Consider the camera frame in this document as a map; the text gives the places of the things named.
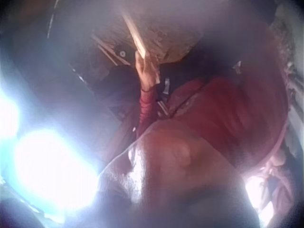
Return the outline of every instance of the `wooden beam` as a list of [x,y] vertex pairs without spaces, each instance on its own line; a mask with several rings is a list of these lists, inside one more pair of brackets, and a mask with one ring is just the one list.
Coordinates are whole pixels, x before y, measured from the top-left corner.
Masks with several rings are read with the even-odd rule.
[[121,61],[125,65],[131,65],[127,60],[121,58],[120,56],[116,55],[116,53],[107,46],[100,38],[98,38],[95,34],[91,35],[92,39],[97,42],[100,46],[102,46],[105,50],[107,50],[110,54],[112,54],[114,57],[116,57],[119,61]]
[[98,45],[98,48],[104,53],[105,56],[108,57],[109,60],[115,65],[118,66],[118,64],[115,62],[115,60],[107,53],[107,51],[100,45]]

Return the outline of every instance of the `lens flare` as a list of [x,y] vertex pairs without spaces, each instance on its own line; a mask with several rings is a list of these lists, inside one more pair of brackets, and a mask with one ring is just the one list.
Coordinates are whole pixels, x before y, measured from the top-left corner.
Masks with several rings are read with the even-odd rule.
[[19,182],[39,197],[64,210],[75,210],[92,201],[97,174],[55,132],[35,131],[15,147]]
[[9,99],[0,97],[0,139],[14,137],[19,127],[19,111]]

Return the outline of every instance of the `wrist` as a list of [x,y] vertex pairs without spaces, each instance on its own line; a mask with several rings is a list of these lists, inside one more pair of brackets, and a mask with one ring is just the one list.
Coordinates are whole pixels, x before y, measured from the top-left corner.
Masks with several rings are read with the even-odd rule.
[[155,85],[144,85],[144,84],[141,84],[141,90],[143,90],[144,92],[149,92],[154,87],[155,87]]

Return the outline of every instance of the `red sleeve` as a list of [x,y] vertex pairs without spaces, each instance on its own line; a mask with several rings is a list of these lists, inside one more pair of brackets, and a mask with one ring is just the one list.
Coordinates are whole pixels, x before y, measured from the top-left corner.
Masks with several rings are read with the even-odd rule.
[[137,138],[157,120],[156,87],[153,87],[149,91],[141,90],[140,105],[141,112],[136,131]]

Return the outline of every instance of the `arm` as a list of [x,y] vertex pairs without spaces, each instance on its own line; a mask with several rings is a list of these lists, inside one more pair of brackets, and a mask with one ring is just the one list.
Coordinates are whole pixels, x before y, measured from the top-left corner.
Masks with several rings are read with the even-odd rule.
[[140,98],[141,111],[139,115],[139,125],[137,127],[137,138],[157,120],[156,88],[152,87],[149,91],[141,90]]
[[137,138],[157,120],[157,103],[156,103],[156,87],[159,83],[159,73],[155,61],[146,53],[145,59],[142,59],[136,52],[136,69],[141,81],[141,98],[140,98],[140,116],[139,125],[137,127]]

